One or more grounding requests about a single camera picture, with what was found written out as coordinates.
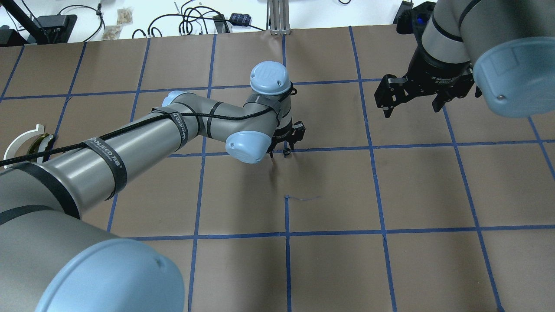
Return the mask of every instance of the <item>plastic bag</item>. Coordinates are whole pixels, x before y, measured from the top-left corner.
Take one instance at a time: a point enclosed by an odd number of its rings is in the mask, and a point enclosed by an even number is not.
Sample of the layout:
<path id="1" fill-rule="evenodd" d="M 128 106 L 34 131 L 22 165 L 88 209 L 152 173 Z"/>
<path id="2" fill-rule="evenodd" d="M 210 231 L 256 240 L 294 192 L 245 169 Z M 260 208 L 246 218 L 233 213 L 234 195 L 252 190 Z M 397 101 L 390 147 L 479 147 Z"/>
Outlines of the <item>plastic bag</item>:
<path id="1" fill-rule="evenodd" d="M 118 25 L 126 25 L 133 23 L 133 9 L 132 8 L 123 8 L 118 9 L 118 21 L 116 24 Z"/>
<path id="2" fill-rule="evenodd" d="M 119 39 L 120 32 L 122 32 L 121 25 L 106 26 L 102 34 L 102 40 Z"/>

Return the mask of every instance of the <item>light blue cap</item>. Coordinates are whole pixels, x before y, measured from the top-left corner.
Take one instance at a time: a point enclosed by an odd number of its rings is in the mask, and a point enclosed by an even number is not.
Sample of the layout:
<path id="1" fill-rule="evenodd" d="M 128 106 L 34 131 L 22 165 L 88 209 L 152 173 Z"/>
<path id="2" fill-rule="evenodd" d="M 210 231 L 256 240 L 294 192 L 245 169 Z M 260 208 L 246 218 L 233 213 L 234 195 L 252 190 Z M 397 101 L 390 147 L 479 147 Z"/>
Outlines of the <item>light blue cap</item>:
<path id="1" fill-rule="evenodd" d="M 287 69 L 281 63 L 264 61 L 250 72 L 250 87 L 260 94 L 278 95 L 289 90 L 291 81 Z"/>
<path id="2" fill-rule="evenodd" d="M 183 278 L 168 258 L 131 239 L 92 245 L 50 282 L 35 312 L 182 312 Z"/>
<path id="3" fill-rule="evenodd" d="M 488 50 L 474 65 L 474 79 L 498 115 L 555 110 L 555 38 L 522 38 Z"/>
<path id="4" fill-rule="evenodd" d="M 166 107 L 166 106 L 170 105 L 171 102 L 173 100 L 175 100 L 176 97 L 178 97 L 182 94 L 185 94 L 185 93 L 190 93 L 190 92 L 178 91 L 178 90 L 171 91 L 170 93 L 168 93 L 168 96 L 165 97 L 165 99 L 162 101 L 162 107 Z"/>
<path id="5" fill-rule="evenodd" d="M 228 137 L 225 141 L 225 150 L 234 158 L 248 164 L 260 162 L 272 139 L 262 132 L 241 131 Z"/>

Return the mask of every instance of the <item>white floor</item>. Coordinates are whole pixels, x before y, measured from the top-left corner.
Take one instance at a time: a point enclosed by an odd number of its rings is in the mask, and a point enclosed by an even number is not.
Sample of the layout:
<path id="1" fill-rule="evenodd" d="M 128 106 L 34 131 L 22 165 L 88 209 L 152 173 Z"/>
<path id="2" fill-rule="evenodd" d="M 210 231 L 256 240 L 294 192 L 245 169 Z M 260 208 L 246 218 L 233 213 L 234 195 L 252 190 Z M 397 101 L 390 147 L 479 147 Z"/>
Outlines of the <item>white floor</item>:
<path id="1" fill-rule="evenodd" d="M 415 5 L 422 3 L 415 0 Z M 21 0 L 16 3 L 27 12 Z M 71 4 L 84 4 L 96 7 L 98 1 L 90 0 L 25 0 L 27 6 L 35 16 L 54 15 L 65 6 Z M 102 0 L 102 12 L 107 26 L 116 25 L 117 9 L 132 8 L 133 24 L 123 27 L 119 38 L 131 38 L 133 31 L 137 28 L 147 30 L 151 21 L 162 14 L 178 13 L 177 6 L 185 3 L 184 0 L 174 3 L 169 0 Z M 347 5 L 340 4 L 338 0 L 290 0 L 289 16 L 291 28 L 326 28 L 359 25 L 391 24 L 397 12 L 401 0 L 351 0 Z M 232 13 L 249 14 L 252 17 L 251 24 L 265 29 L 266 27 L 266 0 L 194 0 L 186 7 L 207 6 L 220 11 L 226 18 Z M 89 37 L 98 27 L 99 18 L 90 9 L 74 8 L 66 9 L 66 14 L 76 14 L 77 24 L 69 39 L 70 42 L 80 42 Z M 164 17 L 154 23 L 164 36 L 178 36 L 178 24 L 180 17 Z M 195 33 L 200 27 L 195 24 Z M 210 33 L 215 32 L 212 21 L 206 21 Z M 14 28 L 14 23 L 6 14 L 6 10 L 0 8 L 0 26 L 8 25 Z M 254 29 L 245 27 L 233 27 L 232 32 L 247 32 Z M 23 38 L 28 37 L 25 30 L 20 31 Z M 91 41 L 101 40 L 102 30 L 94 36 Z"/>

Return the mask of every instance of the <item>silver robotic arm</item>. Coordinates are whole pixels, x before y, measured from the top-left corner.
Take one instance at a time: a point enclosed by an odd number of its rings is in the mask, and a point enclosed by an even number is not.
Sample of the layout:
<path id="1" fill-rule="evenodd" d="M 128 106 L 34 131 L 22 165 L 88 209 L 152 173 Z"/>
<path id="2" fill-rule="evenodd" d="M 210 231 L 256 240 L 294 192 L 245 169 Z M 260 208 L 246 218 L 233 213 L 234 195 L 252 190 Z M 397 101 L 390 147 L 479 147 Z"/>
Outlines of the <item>silver robotic arm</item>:
<path id="1" fill-rule="evenodd" d="M 438 112 L 476 81 L 476 96 L 499 115 L 554 110 L 554 13 L 550 0 L 439 0 L 406 11 L 397 32 L 414 33 L 418 47 L 405 76 L 384 76 L 377 106 L 389 117 L 401 103 L 436 94 Z"/>
<path id="2" fill-rule="evenodd" d="M 278 142 L 302 140 L 285 67 L 260 63 L 251 87 L 243 107 L 171 92 L 113 135 L 1 172 L 0 310 L 181 312 L 183 280 L 169 259 L 78 219 L 197 135 L 226 142 L 230 155 L 252 164 Z"/>

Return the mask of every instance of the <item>blue joint cap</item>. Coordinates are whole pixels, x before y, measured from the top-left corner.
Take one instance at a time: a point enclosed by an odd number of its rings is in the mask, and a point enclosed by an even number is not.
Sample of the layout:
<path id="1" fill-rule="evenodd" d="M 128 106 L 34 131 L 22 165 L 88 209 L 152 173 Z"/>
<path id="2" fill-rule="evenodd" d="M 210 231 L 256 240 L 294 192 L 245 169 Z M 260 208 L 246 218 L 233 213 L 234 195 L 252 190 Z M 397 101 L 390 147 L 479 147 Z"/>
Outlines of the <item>blue joint cap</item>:
<path id="1" fill-rule="evenodd" d="M 271 143 L 272 139 L 262 132 L 240 131 L 227 138 L 225 150 L 244 163 L 256 164 L 264 158 Z"/>
<path id="2" fill-rule="evenodd" d="M 250 87 L 260 94 L 279 95 L 291 87 L 289 73 L 279 62 L 264 61 L 250 72 Z"/>
<path id="3" fill-rule="evenodd" d="M 555 38 L 521 38 L 491 48 L 476 61 L 474 79 L 498 115 L 555 110 Z"/>
<path id="4" fill-rule="evenodd" d="M 162 101 L 162 107 L 166 107 L 170 105 L 171 102 L 175 100 L 176 97 L 185 93 L 190 93 L 190 92 L 178 91 L 178 90 L 171 91 L 170 93 L 168 93 L 168 96 Z"/>

